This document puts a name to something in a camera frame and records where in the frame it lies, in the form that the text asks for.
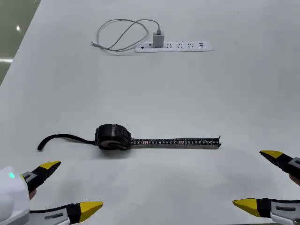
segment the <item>yellow fingertip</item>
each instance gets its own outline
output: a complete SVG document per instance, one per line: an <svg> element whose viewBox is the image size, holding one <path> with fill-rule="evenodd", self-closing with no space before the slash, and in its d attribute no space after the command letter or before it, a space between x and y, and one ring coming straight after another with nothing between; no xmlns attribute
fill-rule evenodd
<svg viewBox="0 0 300 225"><path fill-rule="evenodd" d="M44 164L39 165L39 166L42 167L42 168L45 168L45 169L49 170L52 166L54 166L54 165L56 165L58 163L60 164L61 161L47 162L47 163L44 163Z"/></svg>
<svg viewBox="0 0 300 225"><path fill-rule="evenodd" d="M82 222L100 209L103 205L103 202L81 202L79 204L81 209L79 222Z"/></svg>
<svg viewBox="0 0 300 225"><path fill-rule="evenodd" d="M256 203L255 198L246 198L246 199L234 200L233 204L236 207L239 207L240 209L250 213L253 216L261 217L261 215L259 215L259 212L257 210L257 203Z"/></svg>
<svg viewBox="0 0 300 225"><path fill-rule="evenodd" d="M269 151L269 150L263 150L260 151L261 153L267 154L269 156L272 156L273 158L278 158L279 156L283 155L283 152L280 151Z"/></svg>

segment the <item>white table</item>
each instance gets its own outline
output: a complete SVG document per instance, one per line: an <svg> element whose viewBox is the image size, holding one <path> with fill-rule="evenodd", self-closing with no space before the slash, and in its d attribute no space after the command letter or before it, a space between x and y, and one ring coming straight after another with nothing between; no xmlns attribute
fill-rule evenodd
<svg viewBox="0 0 300 225"><path fill-rule="evenodd" d="M270 221L231 200L300 198L259 154L300 156L299 7L297 0L43 0L0 87L1 167L22 173L61 160L32 209L104 201L85 224ZM214 51L112 56L90 41L113 18L156 19L166 40L209 40ZM124 27L108 28L104 43ZM54 139L37 153L48 135L92 140L105 123L137 138L221 135L222 146L105 155Z"/></svg>

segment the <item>floor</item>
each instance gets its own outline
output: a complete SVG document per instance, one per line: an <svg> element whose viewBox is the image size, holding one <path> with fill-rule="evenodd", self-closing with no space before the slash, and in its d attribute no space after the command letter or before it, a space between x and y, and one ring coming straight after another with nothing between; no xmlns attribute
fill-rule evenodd
<svg viewBox="0 0 300 225"><path fill-rule="evenodd" d="M0 85L40 0L0 0Z"/></svg>

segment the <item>electrical outlet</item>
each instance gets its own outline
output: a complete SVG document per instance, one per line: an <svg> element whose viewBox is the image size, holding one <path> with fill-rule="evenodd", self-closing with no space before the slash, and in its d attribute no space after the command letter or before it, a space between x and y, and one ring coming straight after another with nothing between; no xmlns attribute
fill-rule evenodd
<svg viewBox="0 0 300 225"><path fill-rule="evenodd" d="M155 48L152 42L144 42L135 47L137 53L157 53L157 52L205 52L212 51L209 41L166 41L164 47Z"/></svg>

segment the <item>charging cable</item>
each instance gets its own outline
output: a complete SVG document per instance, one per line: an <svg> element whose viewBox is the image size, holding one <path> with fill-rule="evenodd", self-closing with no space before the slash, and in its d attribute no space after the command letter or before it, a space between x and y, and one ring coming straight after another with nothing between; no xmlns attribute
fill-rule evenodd
<svg viewBox="0 0 300 225"><path fill-rule="evenodd" d="M99 42L99 36L100 36L100 32L101 30L106 27L107 25L111 24L111 23L115 23L115 22L119 22L119 21L128 21L128 22L131 22L132 24L127 27L127 29L121 34L121 36L117 39L117 41L110 47L105 47L103 45L100 44ZM113 20L109 20L107 22L105 22L97 31L97 43L95 42L91 42L91 45L94 46L94 47L98 47L98 48L101 48L102 50L107 50L107 51L112 51L112 52L125 52L125 51L128 51L128 50L131 50L131 49L134 49L136 45L138 45L140 42L144 41L148 36L149 36L149 30L142 24L140 23L140 21L152 21L154 23L157 24L158 26L158 30L157 32L154 32L153 33L153 47L163 47L164 45L164 33L160 30L160 26L158 24L158 22L156 22L155 20L151 20L151 19L141 19L141 20L137 20L137 21L133 21L133 20L129 20L129 19L113 19ZM146 35L144 37L142 37L140 40L134 42L133 44L131 45L128 45L126 47L123 47L123 48L119 48L119 49L116 49L116 48L113 48L120 40L121 38L126 34L126 32L135 24L139 24L141 25L145 31L146 31Z"/></svg>

